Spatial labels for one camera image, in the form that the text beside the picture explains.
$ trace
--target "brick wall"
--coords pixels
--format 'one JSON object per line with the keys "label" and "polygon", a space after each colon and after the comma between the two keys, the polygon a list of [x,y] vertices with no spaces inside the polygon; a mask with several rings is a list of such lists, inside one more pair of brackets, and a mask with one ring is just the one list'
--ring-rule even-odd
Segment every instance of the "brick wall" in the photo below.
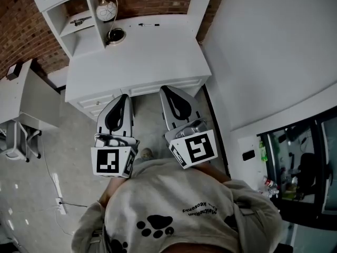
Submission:
{"label": "brick wall", "polygon": [[13,64],[32,58],[46,73],[69,64],[34,0],[0,0],[0,79]]}
{"label": "brick wall", "polygon": [[[210,0],[199,29],[202,43],[221,0]],[[154,14],[186,14],[190,0],[118,0],[117,18]],[[65,3],[69,15],[88,10],[86,0]],[[50,31],[34,0],[0,0],[0,79],[18,61],[37,58],[46,73],[68,65],[69,59]]]}

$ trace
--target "grey sweatshirt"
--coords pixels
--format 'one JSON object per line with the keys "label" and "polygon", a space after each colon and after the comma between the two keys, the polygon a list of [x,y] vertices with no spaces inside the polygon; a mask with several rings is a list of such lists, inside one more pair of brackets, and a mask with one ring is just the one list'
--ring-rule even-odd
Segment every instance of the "grey sweatshirt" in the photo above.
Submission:
{"label": "grey sweatshirt", "polygon": [[93,204],[80,220],[72,250],[158,253],[189,242],[229,252],[269,252],[280,233],[276,207],[243,181],[221,184],[164,159],[135,166],[106,210]]}

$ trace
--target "shoe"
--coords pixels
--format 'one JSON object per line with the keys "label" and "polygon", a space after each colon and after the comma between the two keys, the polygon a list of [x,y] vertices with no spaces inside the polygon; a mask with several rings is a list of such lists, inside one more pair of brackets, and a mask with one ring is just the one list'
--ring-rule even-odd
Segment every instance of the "shoe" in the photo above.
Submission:
{"label": "shoe", "polygon": [[145,148],[141,152],[141,158],[153,158],[153,153],[151,149]]}

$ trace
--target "white wall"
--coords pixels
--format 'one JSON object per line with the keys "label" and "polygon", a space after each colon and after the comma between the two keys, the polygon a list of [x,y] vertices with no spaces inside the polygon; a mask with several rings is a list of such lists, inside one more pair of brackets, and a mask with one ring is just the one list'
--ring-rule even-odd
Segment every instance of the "white wall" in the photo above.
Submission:
{"label": "white wall", "polygon": [[231,130],[337,81],[336,10],[337,0],[222,1],[203,48]]}

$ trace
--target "person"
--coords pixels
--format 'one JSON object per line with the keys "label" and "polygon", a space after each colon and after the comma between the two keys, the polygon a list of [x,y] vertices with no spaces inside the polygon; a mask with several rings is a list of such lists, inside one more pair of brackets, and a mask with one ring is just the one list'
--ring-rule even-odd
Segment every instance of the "person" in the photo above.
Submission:
{"label": "person", "polygon": [[273,203],[210,163],[182,169],[175,159],[134,162],[112,178],[80,219],[75,253],[273,252],[282,219]]}

